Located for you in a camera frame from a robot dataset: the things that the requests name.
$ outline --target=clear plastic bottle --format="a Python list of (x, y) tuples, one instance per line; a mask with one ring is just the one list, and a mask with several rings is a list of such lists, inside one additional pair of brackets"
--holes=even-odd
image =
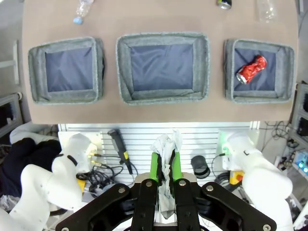
[(259, 20), (269, 23), (276, 18), (276, 7), (273, 0), (257, 0)]
[(94, 0), (79, 0), (79, 5), (77, 8), (77, 17), (74, 18), (74, 23), (82, 24), (84, 17), (87, 16), (88, 12), (90, 11), (91, 5)]

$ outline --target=bolt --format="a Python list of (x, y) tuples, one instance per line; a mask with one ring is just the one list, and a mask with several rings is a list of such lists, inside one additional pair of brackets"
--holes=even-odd
[(146, 185), (146, 187), (151, 187), (152, 186), (152, 182), (151, 181), (147, 181), (145, 185)]
[(206, 190), (209, 191), (209, 192), (211, 192), (211, 191), (214, 190), (214, 188), (213, 188), (212, 185), (208, 185), (208, 186), (206, 187)]
[(263, 225), (263, 230), (264, 231), (270, 231), (271, 230), (271, 226), (266, 224), (266, 225)]
[(186, 185), (186, 182), (185, 182), (184, 180), (180, 180), (180, 181), (179, 181), (179, 185), (180, 185), (180, 186), (185, 186), (185, 185)]
[(119, 188), (119, 193), (123, 193), (123, 192), (125, 192), (125, 188), (123, 187)]

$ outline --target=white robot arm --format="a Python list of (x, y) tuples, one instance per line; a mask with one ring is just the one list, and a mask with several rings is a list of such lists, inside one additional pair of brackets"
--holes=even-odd
[(0, 230), (42, 231), (50, 215), (49, 203), (67, 210), (80, 206), (77, 169), (85, 168), (87, 153), (96, 148), (87, 137), (77, 134), (53, 161), (52, 172), (27, 165), (21, 175), (20, 201), (10, 214), (0, 210)]
[(255, 207), (277, 223), (278, 231), (292, 231), (289, 205), (292, 182), (255, 148), (245, 133), (233, 133), (223, 149), (233, 171), (242, 170), (243, 188)]

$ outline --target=crushed red can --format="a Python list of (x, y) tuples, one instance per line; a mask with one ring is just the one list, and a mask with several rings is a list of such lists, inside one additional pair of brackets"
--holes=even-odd
[(260, 71), (266, 68), (267, 64), (266, 59), (262, 55), (258, 55), (251, 64), (244, 65), (236, 77), (243, 84), (250, 83)]

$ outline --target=beige tabletop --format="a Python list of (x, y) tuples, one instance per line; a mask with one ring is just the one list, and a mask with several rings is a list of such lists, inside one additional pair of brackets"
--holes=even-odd
[[(130, 123), (287, 120), (292, 102), (235, 104), (224, 97), (223, 43), (257, 39), (288, 44), (298, 54), (294, 0), (276, 0), (277, 20), (260, 23), (257, 0), (233, 0), (226, 11), (216, 0), (95, 0), (83, 25), (73, 24), (78, 0), (26, 0), (23, 59), (26, 92), (34, 123)], [(120, 99), (116, 76), (116, 39), (138, 32), (197, 31), (210, 39), (209, 97), (197, 103), (128, 106)], [(34, 104), (28, 74), (28, 50), (44, 42), (93, 36), (101, 38), (106, 62), (103, 97), (94, 104)]]

